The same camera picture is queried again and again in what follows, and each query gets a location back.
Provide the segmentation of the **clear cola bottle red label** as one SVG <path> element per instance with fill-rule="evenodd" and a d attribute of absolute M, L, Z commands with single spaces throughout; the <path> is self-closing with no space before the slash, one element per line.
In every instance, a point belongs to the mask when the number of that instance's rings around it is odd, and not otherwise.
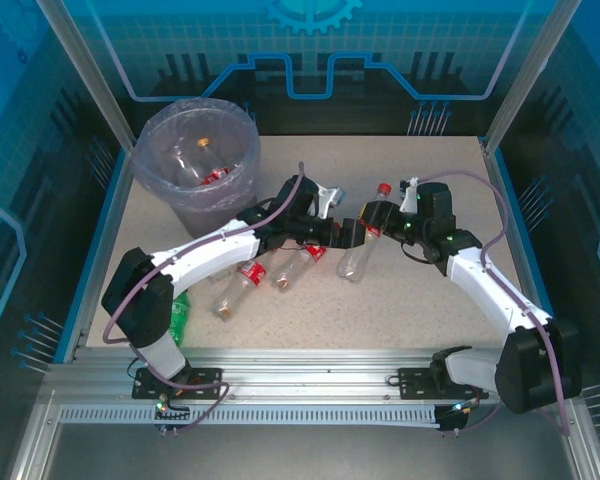
<path fill-rule="evenodd" d="M 274 275 L 272 284 L 279 291 L 287 291 L 315 266 L 327 252 L 326 247 L 309 245 L 300 247 L 280 267 Z"/>
<path fill-rule="evenodd" d="M 231 319 L 266 278 L 269 264 L 270 258 L 263 255 L 240 265 L 229 284 L 212 302 L 211 312 L 223 321 Z"/>
<path fill-rule="evenodd" d="M 382 231 L 378 228 L 369 227 L 362 218 L 363 210 L 358 216 L 359 222 L 365 227 L 365 243 L 359 247 L 349 249 L 345 252 L 337 265 L 337 274 L 340 278 L 351 283 L 360 283 L 364 277 L 367 264 L 381 237 Z"/>

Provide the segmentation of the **clear bottle golden cap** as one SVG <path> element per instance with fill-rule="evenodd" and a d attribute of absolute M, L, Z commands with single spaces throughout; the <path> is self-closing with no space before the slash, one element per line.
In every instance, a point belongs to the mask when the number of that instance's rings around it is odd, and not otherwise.
<path fill-rule="evenodd" d="M 232 166 L 222 158 L 211 145 L 208 137 L 202 137 L 196 142 L 194 167 L 201 185 L 209 185 L 227 176 Z"/>

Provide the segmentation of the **clear unlabelled plastic bottle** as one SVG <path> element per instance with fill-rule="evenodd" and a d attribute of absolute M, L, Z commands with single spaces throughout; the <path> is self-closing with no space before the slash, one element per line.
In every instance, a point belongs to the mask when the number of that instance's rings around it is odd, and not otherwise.
<path fill-rule="evenodd" d="M 190 151 L 179 145 L 174 147 L 176 163 L 173 183 L 180 188 L 192 188 L 199 184 L 196 164 L 192 161 Z"/>

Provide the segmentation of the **green plastic soda bottle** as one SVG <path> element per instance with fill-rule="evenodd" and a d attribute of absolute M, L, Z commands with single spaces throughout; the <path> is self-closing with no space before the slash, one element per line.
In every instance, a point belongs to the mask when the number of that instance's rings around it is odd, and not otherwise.
<path fill-rule="evenodd" d="M 169 332 L 177 346 L 181 346 L 184 340 L 190 310 L 191 302 L 188 291 L 185 290 L 173 300 L 171 306 Z"/>

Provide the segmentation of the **black connector block with LEDs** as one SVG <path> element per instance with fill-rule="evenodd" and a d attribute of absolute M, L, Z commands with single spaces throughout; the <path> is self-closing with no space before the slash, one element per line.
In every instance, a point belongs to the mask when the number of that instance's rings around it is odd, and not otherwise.
<path fill-rule="evenodd" d="M 191 411 L 186 406 L 174 405 L 170 398 L 162 396 L 154 409 L 154 427 L 161 437 L 178 435 L 178 431 L 191 420 Z"/>
<path fill-rule="evenodd" d="M 437 430 L 458 437 L 469 421 L 470 414 L 480 406 L 477 398 L 454 404 L 436 405 L 434 408 Z"/>

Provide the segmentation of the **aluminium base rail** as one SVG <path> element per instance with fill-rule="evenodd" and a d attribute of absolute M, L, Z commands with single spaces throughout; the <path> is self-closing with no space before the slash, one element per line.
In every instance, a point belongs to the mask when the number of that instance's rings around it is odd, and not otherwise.
<path fill-rule="evenodd" d="M 399 394 L 386 379 L 403 367 L 428 367 L 439 350 L 187 348 L 184 355 L 195 367 L 223 370 L 225 405 L 389 405 Z M 81 348 L 74 362 L 49 367 L 37 401 L 132 404 L 131 360 L 127 348 Z"/>

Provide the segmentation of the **aluminium frame post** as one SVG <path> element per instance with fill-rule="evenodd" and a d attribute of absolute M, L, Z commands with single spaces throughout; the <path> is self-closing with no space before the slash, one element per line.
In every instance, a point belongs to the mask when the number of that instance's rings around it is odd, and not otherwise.
<path fill-rule="evenodd" d="M 580 3 L 581 0 L 556 0 L 484 137 L 487 154 L 494 154 L 500 145 Z"/>
<path fill-rule="evenodd" d="M 96 60 L 62 0 L 36 0 L 83 84 L 112 130 L 121 148 L 129 153 L 135 136 Z"/>

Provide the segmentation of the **aluminium side frame rail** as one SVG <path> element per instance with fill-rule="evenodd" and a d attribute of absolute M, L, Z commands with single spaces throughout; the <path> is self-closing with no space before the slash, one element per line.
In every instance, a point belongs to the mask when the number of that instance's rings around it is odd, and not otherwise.
<path fill-rule="evenodd" d="M 45 377 L 55 368 L 72 366 L 77 350 L 85 345 L 131 189 L 129 163 L 129 155 L 120 152 L 60 339 L 52 359 L 41 370 Z M 61 410 L 55 393 L 47 400 L 34 402 L 9 480 L 42 480 L 49 459 L 53 457 Z"/>
<path fill-rule="evenodd" d="M 507 239 L 521 289 L 546 311 L 552 312 L 553 308 L 504 157 L 498 149 L 489 153 L 485 138 L 481 137 L 479 142 L 489 179 L 499 189 L 506 202 L 500 212 L 509 215 Z M 576 480 L 600 480 L 600 438 L 584 398 L 575 397 L 566 400 L 565 411 L 570 423 L 570 436 L 565 438 L 563 443 L 570 457 L 572 477 Z"/>

